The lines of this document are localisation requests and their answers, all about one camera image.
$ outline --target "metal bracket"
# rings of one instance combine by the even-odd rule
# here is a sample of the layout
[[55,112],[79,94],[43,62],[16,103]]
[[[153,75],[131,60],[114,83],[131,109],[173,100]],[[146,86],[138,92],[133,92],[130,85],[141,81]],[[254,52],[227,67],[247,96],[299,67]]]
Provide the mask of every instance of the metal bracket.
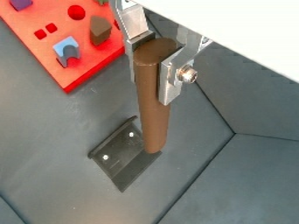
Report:
[[177,39],[185,47],[171,55],[161,66],[159,101],[163,105],[182,93],[183,83],[194,83],[198,72],[193,69],[194,58],[213,43],[199,33],[179,26]]
[[155,154],[146,153],[142,133],[134,125],[135,119],[137,116],[131,117],[89,154],[121,192],[162,155],[161,151]]
[[142,5],[127,0],[110,0],[109,2],[126,38],[126,55],[130,60],[131,81],[135,82],[134,51],[146,41],[155,38],[155,33],[149,30]]

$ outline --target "black metal plate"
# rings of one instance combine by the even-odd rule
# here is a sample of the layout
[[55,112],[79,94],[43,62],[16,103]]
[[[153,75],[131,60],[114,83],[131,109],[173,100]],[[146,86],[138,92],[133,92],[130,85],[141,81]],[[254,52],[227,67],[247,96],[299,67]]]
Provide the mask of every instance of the black metal plate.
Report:
[[129,188],[162,154],[161,151],[155,154],[146,153],[142,133],[133,124],[135,119],[137,116],[131,117],[89,154],[121,192]]

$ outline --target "red board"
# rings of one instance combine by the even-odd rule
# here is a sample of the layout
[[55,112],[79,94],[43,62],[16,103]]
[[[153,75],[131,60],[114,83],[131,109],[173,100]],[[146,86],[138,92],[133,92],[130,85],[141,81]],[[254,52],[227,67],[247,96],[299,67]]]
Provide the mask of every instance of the red board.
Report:
[[[82,12],[70,12],[74,5],[86,11],[82,20]],[[90,42],[91,16],[106,18],[113,25],[110,39],[99,46]],[[0,0],[0,17],[67,93],[125,53],[122,32],[107,3],[101,6],[94,0],[32,0],[28,8],[16,11],[10,0]],[[79,43],[80,59],[70,59],[64,68],[52,46],[68,36]]]

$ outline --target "white panel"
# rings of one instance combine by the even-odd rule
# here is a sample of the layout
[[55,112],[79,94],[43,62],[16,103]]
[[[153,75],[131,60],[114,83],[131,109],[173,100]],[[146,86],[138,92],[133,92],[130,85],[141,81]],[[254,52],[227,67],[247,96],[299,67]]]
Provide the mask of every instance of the white panel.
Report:
[[298,1],[135,2],[299,82]]

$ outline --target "screw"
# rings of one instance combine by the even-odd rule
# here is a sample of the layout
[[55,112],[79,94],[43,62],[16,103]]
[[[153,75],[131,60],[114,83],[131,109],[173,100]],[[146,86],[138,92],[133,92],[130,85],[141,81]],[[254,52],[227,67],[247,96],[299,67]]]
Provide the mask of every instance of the screw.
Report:
[[198,72],[193,69],[191,65],[186,65],[179,72],[179,81],[185,83],[194,83],[198,78]]
[[105,156],[103,156],[103,159],[105,159],[105,160],[109,160],[109,155],[105,155]]

